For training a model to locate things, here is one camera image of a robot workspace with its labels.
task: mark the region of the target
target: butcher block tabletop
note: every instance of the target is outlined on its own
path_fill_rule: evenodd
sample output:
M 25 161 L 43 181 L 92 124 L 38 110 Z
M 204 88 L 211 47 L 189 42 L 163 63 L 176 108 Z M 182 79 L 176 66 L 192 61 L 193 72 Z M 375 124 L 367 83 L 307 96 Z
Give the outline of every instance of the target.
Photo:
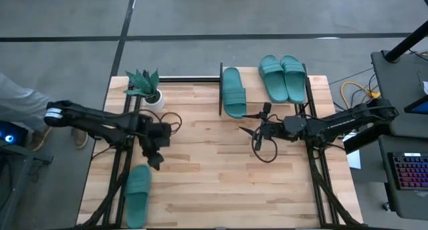
M 263 103 L 269 102 L 257 68 L 238 69 L 246 89 L 247 113 L 257 114 Z M 327 77 L 309 76 L 309 79 L 318 117 L 334 114 Z M 105 111 L 123 112 L 126 97 L 123 91 L 127 85 L 127 77 L 111 79 Z M 219 83 L 160 83 L 159 89 L 165 97 L 165 107 L 159 116 L 176 112 L 183 125 L 171 136 L 171 145 L 160 149 L 165 159 L 160 171 L 151 169 L 145 228 L 319 227 L 303 141 L 276 139 L 277 159 L 269 164 L 260 162 L 251 149 L 251 136 L 239 129 L 240 126 L 256 129 L 260 120 L 236 120 L 224 111 L 219 116 Z M 271 114 L 279 118 L 295 113 L 293 104 L 272 105 Z M 166 117 L 170 123 L 176 120 Z M 98 141 L 93 154 L 106 148 L 106 142 Z M 274 155 L 272 144 L 264 141 L 259 154 L 270 159 Z M 111 149 L 91 162 L 77 223 L 86 221 L 106 196 L 113 159 L 114 149 Z M 335 195 L 362 222 L 345 152 L 329 148 L 326 159 Z M 146 164 L 146 158 L 136 140 L 131 170 L 140 164 Z M 116 216 L 117 201 L 118 194 L 113 201 L 111 222 Z M 325 195 L 323 203 L 331 222 Z M 127 227 L 126 206 L 124 211 L 122 226 Z

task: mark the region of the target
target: green slide sandal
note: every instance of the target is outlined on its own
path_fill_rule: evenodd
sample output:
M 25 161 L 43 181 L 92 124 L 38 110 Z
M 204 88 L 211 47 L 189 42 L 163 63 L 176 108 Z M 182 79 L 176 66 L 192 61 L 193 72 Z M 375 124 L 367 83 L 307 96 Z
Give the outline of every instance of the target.
M 126 223 L 133 229 L 146 224 L 148 194 L 152 177 L 146 165 L 139 165 L 129 173 L 126 182 Z
M 291 55 L 285 55 L 281 60 L 285 71 L 285 82 L 289 101 L 300 104 L 305 101 L 306 71 L 302 63 Z
M 272 102 L 282 103 L 287 101 L 288 92 L 284 82 L 284 70 L 275 56 L 267 55 L 261 59 L 259 74 Z
M 223 71 L 223 103 L 226 113 L 236 119 L 247 114 L 247 98 L 237 68 Z

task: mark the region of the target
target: rgb keyboard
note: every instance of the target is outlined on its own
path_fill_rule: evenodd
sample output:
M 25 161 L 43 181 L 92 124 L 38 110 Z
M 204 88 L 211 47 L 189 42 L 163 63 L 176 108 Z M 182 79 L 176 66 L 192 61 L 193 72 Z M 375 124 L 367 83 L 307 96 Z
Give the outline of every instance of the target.
M 391 154 L 393 172 L 400 190 L 428 191 L 428 156 L 417 153 Z

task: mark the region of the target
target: tan shoe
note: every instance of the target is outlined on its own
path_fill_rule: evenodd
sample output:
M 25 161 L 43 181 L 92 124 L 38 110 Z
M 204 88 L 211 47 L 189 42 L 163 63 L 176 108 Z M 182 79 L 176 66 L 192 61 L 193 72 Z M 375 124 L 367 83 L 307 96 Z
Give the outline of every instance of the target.
M 88 133 L 83 130 L 73 128 L 72 136 L 74 137 L 74 145 L 77 149 L 82 149 L 88 142 Z
M 52 127 L 46 126 L 43 131 L 35 131 L 31 135 L 31 142 L 29 143 L 30 149 L 33 151 L 39 150 L 45 143 L 46 137 L 51 132 Z

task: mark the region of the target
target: white plant pot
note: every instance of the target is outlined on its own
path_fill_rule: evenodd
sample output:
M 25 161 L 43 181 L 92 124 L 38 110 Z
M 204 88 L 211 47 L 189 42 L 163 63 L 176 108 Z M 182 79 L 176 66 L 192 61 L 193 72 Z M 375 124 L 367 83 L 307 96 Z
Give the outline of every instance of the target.
M 165 105 L 165 99 L 163 98 L 162 92 L 160 90 L 157 90 L 160 94 L 160 98 L 155 103 L 148 103 L 146 99 L 142 99 L 142 105 L 147 109 L 151 110 L 153 112 L 160 112 L 163 109 L 163 106 Z

